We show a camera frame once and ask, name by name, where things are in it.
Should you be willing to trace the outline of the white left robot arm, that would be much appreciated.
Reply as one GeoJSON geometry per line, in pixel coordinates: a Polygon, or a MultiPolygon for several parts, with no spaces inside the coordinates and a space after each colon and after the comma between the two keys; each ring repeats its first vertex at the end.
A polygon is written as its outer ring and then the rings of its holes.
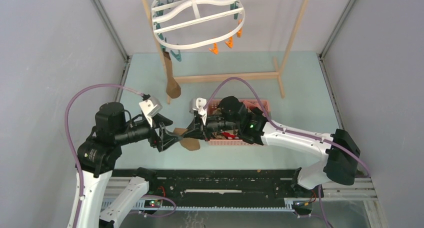
{"type": "Polygon", "coordinates": [[[76,151],[77,181],[69,219],[73,228],[118,228],[144,195],[158,199],[157,173],[139,167],[128,185],[105,210],[101,210],[105,191],[122,155],[122,146],[148,141],[163,152],[182,137],[170,132],[173,121],[160,114],[162,105],[153,98],[139,103],[141,113],[130,117],[120,102],[103,104],[95,114],[95,126],[76,151]]]}

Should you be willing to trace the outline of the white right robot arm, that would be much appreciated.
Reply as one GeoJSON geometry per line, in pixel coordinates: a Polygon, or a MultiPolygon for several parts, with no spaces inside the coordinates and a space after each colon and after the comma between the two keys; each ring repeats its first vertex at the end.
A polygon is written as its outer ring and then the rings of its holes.
{"type": "Polygon", "coordinates": [[[234,131],[247,144],[283,147],[316,157],[317,162],[295,171],[290,189],[297,197],[327,182],[355,183],[361,151],[347,131],[316,133],[285,126],[269,119],[263,107],[249,109],[234,96],[223,98],[217,109],[218,113],[209,112],[205,98],[194,98],[193,120],[183,137],[209,141],[219,133],[234,131]]]}

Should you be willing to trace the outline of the red white striped sock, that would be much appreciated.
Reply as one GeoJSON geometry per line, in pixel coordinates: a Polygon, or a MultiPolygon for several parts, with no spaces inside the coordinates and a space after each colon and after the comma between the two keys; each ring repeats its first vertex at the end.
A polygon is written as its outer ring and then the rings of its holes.
{"type": "Polygon", "coordinates": [[[223,131],[219,133],[220,136],[222,136],[223,139],[226,140],[239,140],[238,133],[236,131],[223,131]]]}

